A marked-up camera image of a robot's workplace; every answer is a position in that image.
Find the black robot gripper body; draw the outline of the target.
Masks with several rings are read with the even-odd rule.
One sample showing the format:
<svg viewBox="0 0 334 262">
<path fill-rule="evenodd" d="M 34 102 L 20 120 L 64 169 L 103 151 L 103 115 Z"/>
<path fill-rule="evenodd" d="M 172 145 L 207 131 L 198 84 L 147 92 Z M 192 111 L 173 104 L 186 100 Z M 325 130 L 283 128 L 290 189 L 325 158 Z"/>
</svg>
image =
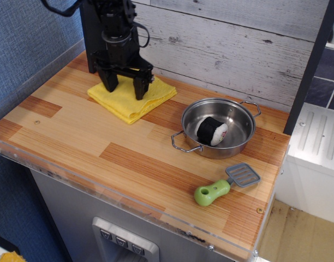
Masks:
<svg viewBox="0 0 334 262">
<path fill-rule="evenodd" d="M 137 32 L 128 32 L 118 37 L 102 33 L 102 40 L 106 49 L 92 54 L 96 71 L 98 68 L 111 69 L 117 78 L 119 75 L 131 79 L 151 77 L 153 81 L 153 65 L 139 54 L 141 46 Z"/>
</svg>

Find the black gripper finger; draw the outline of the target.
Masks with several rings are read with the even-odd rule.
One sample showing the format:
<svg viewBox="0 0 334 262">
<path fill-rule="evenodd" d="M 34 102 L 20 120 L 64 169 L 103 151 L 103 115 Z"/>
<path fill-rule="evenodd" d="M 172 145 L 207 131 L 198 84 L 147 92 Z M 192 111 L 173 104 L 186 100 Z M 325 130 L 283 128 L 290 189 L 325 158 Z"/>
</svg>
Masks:
<svg viewBox="0 0 334 262">
<path fill-rule="evenodd" d="M 111 69 L 98 68 L 97 72 L 107 91 L 113 92 L 118 85 L 117 74 Z"/>
<path fill-rule="evenodd" d="M 137 100 L 142 100 L 145 93 L 148 91 L 149 84 L 151 83 L 151 77 L 140 78 L 135 77 L 133 85 L 135 89 L 135 97 Z"/>
</svg>

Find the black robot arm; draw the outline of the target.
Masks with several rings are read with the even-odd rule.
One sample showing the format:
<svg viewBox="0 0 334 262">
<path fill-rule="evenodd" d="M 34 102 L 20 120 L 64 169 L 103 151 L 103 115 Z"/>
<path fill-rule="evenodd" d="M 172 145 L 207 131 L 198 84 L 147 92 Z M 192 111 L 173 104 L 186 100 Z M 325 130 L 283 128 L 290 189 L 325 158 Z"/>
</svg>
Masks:
<svg viewBox="0 0 334 262">
<path fill-rule="evenodd" d="M 113 92 L 118 76 L 133 80 L 135 97 L 141 100 L 153 82 L 153 65 L 140 56 L 138 28 L 131 1 L 86 1 L 80 8 L 90 73 L 98 73 Z"/>
</svg>

